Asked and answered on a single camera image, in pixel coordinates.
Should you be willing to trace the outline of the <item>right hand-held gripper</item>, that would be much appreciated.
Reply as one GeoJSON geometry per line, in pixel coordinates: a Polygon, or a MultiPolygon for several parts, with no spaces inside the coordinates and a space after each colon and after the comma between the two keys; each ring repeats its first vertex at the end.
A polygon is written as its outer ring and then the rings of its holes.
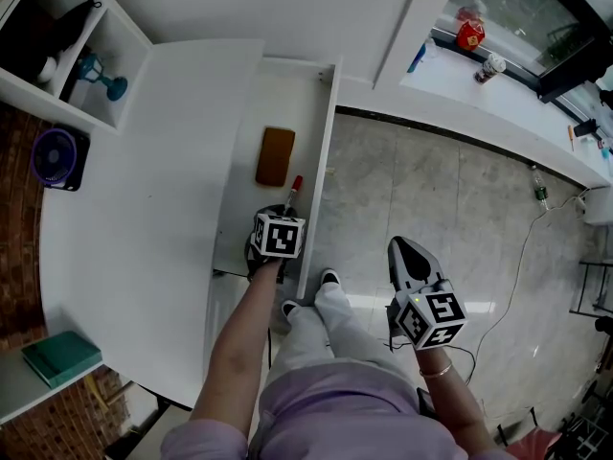
{"type": "Polygon", "coordinates": [[[435,256],[412,240],[394,236],[388,244],[388,266],[397,291],[386,310],[390,337],[405,336],[415,351],[450,344],[467,316],[435,256]]]}

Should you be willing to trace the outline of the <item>red-capped marker pen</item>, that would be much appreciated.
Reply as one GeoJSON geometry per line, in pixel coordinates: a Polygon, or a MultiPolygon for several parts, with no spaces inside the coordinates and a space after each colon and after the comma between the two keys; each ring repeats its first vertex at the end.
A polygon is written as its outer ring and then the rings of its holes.
{"type": "Polygon", "coordinates": [[[302,183],[303,183],[303,177],[301,175],[297,175],[293,181],[289,195],[284,204],[284,215],[285,216],[289,214],[290,209],[292,208],[293,202],[295,200],[295,197],[297,196],[298,192],[300,191],[302,187],[302,183]]]}

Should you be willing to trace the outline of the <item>white drawer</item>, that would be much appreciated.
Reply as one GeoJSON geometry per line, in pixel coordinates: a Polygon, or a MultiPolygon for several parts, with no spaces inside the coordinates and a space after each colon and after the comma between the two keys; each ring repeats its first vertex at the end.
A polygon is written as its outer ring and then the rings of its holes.
{"type": "Polygon", "coordinates": [[[338,64],[272,57],[261,60],[249,86],[223,194],[214,256],[216,271],[247,275],[243,249],[254,227],[254,215],[267,205],[284,202],[290,184],[301,176],[303,184],[293,205],[306,220],[305,241],[299,260],[286,267],[284,285],[296,298],[305,297],[339,81],[338,64]],[[255,180],[267,127],[295,133],[287,180],[279,188],[263,187],[255,180]]]}

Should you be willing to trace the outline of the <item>person's right forearm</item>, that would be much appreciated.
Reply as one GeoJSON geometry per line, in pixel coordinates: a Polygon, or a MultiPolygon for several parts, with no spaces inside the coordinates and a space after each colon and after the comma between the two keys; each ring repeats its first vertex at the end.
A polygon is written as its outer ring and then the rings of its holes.
{"type": "Polygon", "coordinates": [[[481,409],[443,348],[415,351],[440,422],[469,456],[496,447],[481,409]]]}

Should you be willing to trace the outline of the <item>person's left forearm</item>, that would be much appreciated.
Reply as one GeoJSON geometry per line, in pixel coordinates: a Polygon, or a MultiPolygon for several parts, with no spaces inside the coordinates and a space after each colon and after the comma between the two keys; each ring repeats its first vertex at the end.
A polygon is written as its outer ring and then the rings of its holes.
{"type": "Polygon", "coordinates": [[[191,419],[214,420],[243,435],[250,431],[259,394],[262,355],[282,261],[262,265],[222,328],[191,419]]]}

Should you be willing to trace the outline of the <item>purple round fan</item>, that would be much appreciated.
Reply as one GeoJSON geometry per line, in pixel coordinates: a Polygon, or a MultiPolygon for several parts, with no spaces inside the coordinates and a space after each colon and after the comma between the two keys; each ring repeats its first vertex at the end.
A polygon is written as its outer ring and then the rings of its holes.
{"type": "Polygon", "coordinates": [[[81,185],[91,140],[70,126],[52,127],[35,141],[31,168],[48,189],[76,192],[81,185]]]}

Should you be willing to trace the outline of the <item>person's lilac shirt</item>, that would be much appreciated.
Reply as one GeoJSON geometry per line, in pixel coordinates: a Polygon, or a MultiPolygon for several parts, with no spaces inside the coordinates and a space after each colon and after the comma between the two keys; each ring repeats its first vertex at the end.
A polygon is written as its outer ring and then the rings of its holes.
{"type": "Polygon", "coordinates": [[[216,420],[169,432],[162,460],[515,460],[497,446],[461,448],[440,422],[418,412],[406,381],[357,362],[293,370],[260,396],[251,440],[216,420]]]}

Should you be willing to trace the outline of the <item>black metal rack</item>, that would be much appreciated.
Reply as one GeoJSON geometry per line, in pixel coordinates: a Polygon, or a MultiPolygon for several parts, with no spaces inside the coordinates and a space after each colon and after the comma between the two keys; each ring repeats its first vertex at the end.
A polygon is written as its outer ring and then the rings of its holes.
{"type": "Polygon", "coordinates": [[[570,313],[613,317],[613,259],[579,262],[579,285],[570,313]]]}

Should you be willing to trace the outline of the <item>white box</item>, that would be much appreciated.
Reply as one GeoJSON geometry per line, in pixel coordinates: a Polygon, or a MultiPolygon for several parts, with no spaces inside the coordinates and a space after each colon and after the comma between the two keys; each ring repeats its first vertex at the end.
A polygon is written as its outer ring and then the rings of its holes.
{"type": "Polygon", "coordinates": [[[594,226],[613,224],[613,185],[591,190],[585,195],[583,221],[594,226]]]}

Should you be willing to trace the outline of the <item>white hutch shelf unit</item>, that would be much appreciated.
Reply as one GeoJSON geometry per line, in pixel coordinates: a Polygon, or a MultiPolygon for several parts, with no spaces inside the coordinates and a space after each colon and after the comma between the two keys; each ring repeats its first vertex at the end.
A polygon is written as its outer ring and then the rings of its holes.
{"type": "MultiPolygon", "coordinates": [[[[43,18],[60,19],[86,0],[0,0],[0,44],[21,12],[41,12],[43,18]]],[[[0,102],[9,104],[55,127],[73,127],[92,134],[118,134],[131,105],[131,94],[142,75],[152,45],[115,0],[100,1],[85,21],[77,42],[55,57],[54,77],[41,84],[24,80],[0,66],[0,102]],[[126,77],[127,92],[116,102],[107,99],[99,84],[78,80],[78,59],[87,52],[98,55],[107,76],[126,77]]]]}

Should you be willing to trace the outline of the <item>red stool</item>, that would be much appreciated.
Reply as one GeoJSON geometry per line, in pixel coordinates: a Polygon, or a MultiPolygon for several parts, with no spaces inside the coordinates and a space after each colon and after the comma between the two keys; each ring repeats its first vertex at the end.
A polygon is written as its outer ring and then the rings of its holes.
{"type": "Polygon", "coordinates": [[[562,437],[560,432],[551,432],[536,426],[520,440],[509,443],[500,425],[497,426],[497,431],[505,451],[517,460],[547,460],[562,437]]]}

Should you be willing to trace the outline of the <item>white patterned cup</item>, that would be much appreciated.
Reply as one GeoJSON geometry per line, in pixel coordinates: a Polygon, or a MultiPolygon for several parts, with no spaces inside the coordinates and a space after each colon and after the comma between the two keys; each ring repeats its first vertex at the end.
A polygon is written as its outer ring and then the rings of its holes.
{"type": "Polygon", "coordinates": [[[503,74],[506,70],[506,61],[498,54],[491,53],[482,63],[481,68],[475,72],[473,78],[480,84],[485,84],[492,78],[503,74]]]}

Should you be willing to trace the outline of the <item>teal lantern ornament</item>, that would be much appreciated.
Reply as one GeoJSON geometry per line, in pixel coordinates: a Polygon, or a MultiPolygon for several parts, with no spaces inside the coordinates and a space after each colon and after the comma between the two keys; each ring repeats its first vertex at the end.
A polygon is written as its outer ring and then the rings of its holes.
{"type": "Polygon", "coordinates": [[[118,76],[111,78],[104,72],[104,66],[95,53],[89,53],[78,60],[78,77],[81,81],[101,83],[106,87],[106,97],[111,102],[118,101],[126,92],[128,80],[118,76]]]}

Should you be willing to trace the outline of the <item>teal book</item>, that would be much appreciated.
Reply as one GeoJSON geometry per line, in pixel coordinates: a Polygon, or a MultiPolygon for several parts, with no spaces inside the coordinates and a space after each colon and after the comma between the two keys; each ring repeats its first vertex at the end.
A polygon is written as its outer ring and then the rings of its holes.
{"type": "Polygon", "coordinates": [[[79,334],[67,331],[21,350],[25,362],[51,389],[102,363],[102,352],[79,334]]]}

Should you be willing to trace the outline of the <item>black framed window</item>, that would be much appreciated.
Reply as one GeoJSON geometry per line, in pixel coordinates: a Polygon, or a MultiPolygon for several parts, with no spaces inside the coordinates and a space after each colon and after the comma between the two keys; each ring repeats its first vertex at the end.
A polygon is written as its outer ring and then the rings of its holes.
{"type": "Polygon", "coordinates": [[[613,138],[613,0],[448,0],[431,34],[475,61],[495,53],[507,75],[582,123],[613,138]],[[457,46],[461,25],[481,18],[486,36],[457,46]]]}

